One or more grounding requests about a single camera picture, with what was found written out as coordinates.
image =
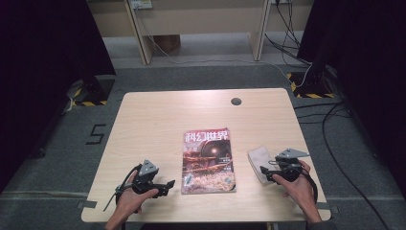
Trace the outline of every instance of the gray floor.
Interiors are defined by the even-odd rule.
[[[271,39],[283,42],[283,33],[269,33]],[[165,70],[168,77],[172,73],[181,73],[179,68],[196,71],[208,71],[205,67],[216,69],[224,66],[238,67],[239,72],[249,74],[252,71],[264,75],[264,68],[272,69],[275,76],[269,85],[263,87],[284,87],[289,83],[281,72],[292,70],[283,61],[282,54],[265,41],[261,61],[254,63],[247,34],[199,34],[182,35],[181,48],[167,57],[160,52],[154,54],[150,65],[142,64],[136,40],[133,37],[105,38],[107,50],[117,69],[118,76],[137,73],[137,78],[148,78],[149,70]],[[285,57],[289,64],[300,64],[297,60]],[[125,78],[117,81],[109,101],[119,102],[123,94],[134,87],[136,90],[148,90],[154,85],[137,81],[125,85]],[[254,85],[250,81],[247,87]],[[181,86],[174,84],[168,89]],[[294,106],[305,104],[336,103],[335,99],[297,99],[291,96]],[[102,152],[113,126],[120,103],[108,103],[106,106],[73,107],[68,115],[62,116],[50,137],[47,155],[42,159],[29,159],[15,175],[6,191],[0,196],[0,229],[102,229],[102,223],[84,223],[80,220],[80,205],[87,198]],[[325,114],[330,107],[315,106],[296,109],[298,117],[309,114]],[[373,157],[372,150],[359,131],[356,122],[347,118],[346,108],[328,119],[325,126],[326,137],[343,171],[353,183],[367,196],[377,212],[385,219],[390,229],[406,229],[406,202],[401,196],[394,180],[384,165]],[[319,173],[323,190],[332,210],[332,220],[338,229],[384,229],[372,208],[362,196],[349,184],[338,170],[326,143],[323,140],[321,122],[324,116],[299,118],[312,159]],[[93,124],[106,124],[99,127],[105,133],[100,145],[85,145]],[[141,224],[128,224],[127,229],[139,229]],[[278,229],[304,229],[303,222],[279,223]]]

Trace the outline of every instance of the small round object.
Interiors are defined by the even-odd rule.
[[[233,105],[240,105],[241,103],[242,103],[242,100],[240,98],[231,99],[231,104],[233,104]]]

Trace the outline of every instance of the caution stripe tape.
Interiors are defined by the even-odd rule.
[[[75,105],[78,106],[95,106],[95,105],[106,105],[107,101],[100,102],[75,102]]]
[[[303,94],[298,92],[298,87],[296,86],[296,83],[291,79],[292,78],[292,74],[289,73],[286,75],[287,78],[290,80],[290,87],[292,89],[293,95],[297,98],[312,98],[312,99],[320,99],[320,98],[334,98],[334,95],[331,93],[327,93],[327,94],[317,94],[317,93],[312,93],[312,94]]]

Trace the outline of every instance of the dark sleeve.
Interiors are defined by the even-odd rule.
[[[309,223],[308,230],[337,230],[335,224],[331,221],[322,221],[317,223]]]

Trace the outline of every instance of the wire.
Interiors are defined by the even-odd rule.
[[[333,114],[329,115],[329,117],[337,116],[337,117],[343,117],[343,118],[351,118],[351,116],[344,116],[344,115],[338,115],[338,114],[336,114],[338,111],[341,111],[341,110],[344,110],[344,109],[345,109],[345,108],[336,110]],[[300,118],[304,118],[304,117],[318,116],[318,115],[325,115],[325,116],[328,116],[328,114],[318,114],[318,113],[315,113],[315,114],[310,114],[310,115],[299,116],[299,117],[297,117],[297,118],[300,119]],[[313,124],[321,124],[322,122],[299,122],[299,124],[313,125]]]
[[[302,105],[302,106],[294,107],[294,109],[307,108],[307,107],[313,107],[313,106],[321,106],[321,105],[333,105],[333,104],[340,104],[340,103],[316,103],[316,104],[308,104],[308,105]]]
[[[382,222],[382,224],[384,225],[385,229],[389,230],[388,225],[386,224],[385,220],[381,217],[381,215],[379,214],[379,212],[376,210],[376,208],[372,205],[372,203],[368,200],[368,198],[364,195],[364,193],[362,193],[362,191],[352,182],[352,180],[350,179],[350,177],[344,172],[344,170],[342,169],[342,167],[340,166],[340,164],[338,163],[337,159],[335,158],[334,154],[332,153],[332,150],[328,144],[327,141],[327,137],[326,137],[326,120],[328,118],[328,114],[331,113],[338,105],[340,105],[342,103],[339,103],[337,105],[335,105],[328,113],[327,116],[325,117],[325,119],[322,122],[322,132],[323,132],[323,139],[325,141],[327,150],[330,154],[330,156],[332,157],[332,160],[334,161],[334,163],[336,164],[337,168],[340,170],[340,172],[343,174],[343,176],[347,179],[347,181],[351,184],[351,186],[358,192],[358,194],[360,194],[364,200],[370,205],[370,207],[372,208],[372,210],[375,212],[376,216],[379,218],[379,220]]]
[[[69,98],[69,107],[64,111],[64,113],[70,112],[72,110],[72,107],[73,107],[73,104],[74,104],[74,100],[71,97],[69,97],[69,95],[67,95],[67,96]]]
[[[284,24],[286,25],[286,22],[284,21],[284,18],[283,18],[282,14],[281,14],[281,11],[280,11],[280,9],[279,9],[279,4],[277,4],[277,9],[278,9],[278,12],[279,12],[279,14],[280,14],[280,16],[281,16],[281,18],[282,18]],[[294,30],[293,30],[293,22],[292,22],[292,11],[293,11],[293,8],[292,8],[292,3],[291,3],[291,2],[288,2],[288,11],[289,11],[289,25],[288,25],[288,26],[286,25],[287,31],[285,32],[285,37],[284,37],[283,44],[282,44],[282,59],[283,59],[283,62],[284,62],[285,64],[287,64],[287,65],[289,65],[289,66],[292,66],[292,67],[295,67],[294,65],[288,64],[287,61],[286,61],[286,59],[284,58],[284,54],[287,54],[287,53],[288,53],[288,52],[285,50],[285,47],[286,47],[286,46],[285,46],[286,40],[287,40],[288,37],[292,39],[292,37],[291,37],[290,35],[288,35],[288,32],[290,32],[290,33],[293,35],[293,37],[295,37],[295,39],[294,39],[294,40],[292,39],[292,40],[296,43],[296,47],[297,47],[298,49],[299,49],[299,47],[300,47],[299,41],[298,41],[298,39],[296,38],[296,36],[295,36],[295,34],[294,34]]]
[[[304,116],[299,116],[297,118],[306,118],[306,117],[311,117],[311,116],[326,116],[326,113],[315,113],[315,114],[309,114],[309,115],[304,115]],[[336,117],[342,117],[342,118],[351,118],[349,116],[344,116],[344,115],[339,115],[339,114],[333,114],[332,116],[336,116]]]
[[[313,64],[311,64],[311,65],[307,68],[307,70],[305,71],[305,73],[304,73],[304,80],[302,80],[302,83],[301,83],[300,85],[296,85],[297,88],[302,87],[302,85],[304,85],[304,83],[305,83],[305,78],[307,77],[308,70],[311,68],[312,65],[313,65]]]
[[[285,32],[285,33],[286,33],[286,36],[288,36],[293,42],[295,42],[296,45],[297,45],[298,48],[299,48],[299,47],[300,47],[300,42],[299,42],[298,38],[295,36],[295,33],[294,33],[294,31],[293,31],[293,22],[292,22],[293,7],[292,7],[292,1],[290,1],[290,0],[287,0],[287,1],[288,1],[288,4],[287,4],[287,6],[288,6],[288,11],[289,11],[289,25],[286,23],[286,20],[284,19],[283,15],[282,15],[282,13],[281,13],[281,10],[280,10],[280,8],[279,8],[279,4],[276,5],[276,6],[277,6],[277,11],[278,11],[279,15],[281,16],[281,19],[282,19],[284,25],[286,26],[286,29],[287,29],[287,31]]]
[[[290,47],[290,46],[284,46],[284,45],[278,44],[278,43],[276,43],[275,41],[271,40],[271,39],[269,38],[268,34],[265,34],[265,37],[268,39],[269,42],[271,42],[271,44],[272,44],[275,48],[277,48],[278,50],[282,51],[282,58],[283,58],[283,61],[284,61],[284,63],[286,63],[287,65],[292,66],[292,67],[298,67],[298,68],[307,68],[307,67],[303,67],[303,66],[296,66],[296,65],[288,64],[288,63],[285,61],[285,59],[284,59],[284,57],[283,57],[283,54],[287,54],[287,55],[290,56],[291,58],[294,58],[294,59],[296,59],[297,61],[299,61],[299,62],[301,62],[301,63],[303,63],[303,64],[305,64],[305,65],[307,65],[307,66],[310,65],[309,62],[307,62],[307,61],[305,61],[305,60],[303,60],[303,59],[301,59],[301,58],[298,58],[298,57],[294,56],[292,53],[290,53],[290,52],[288,52],[287,50],[284,49],[284,48],[289,48],[289,49],[297,49],[297,48],[295,48],[295,47]]]

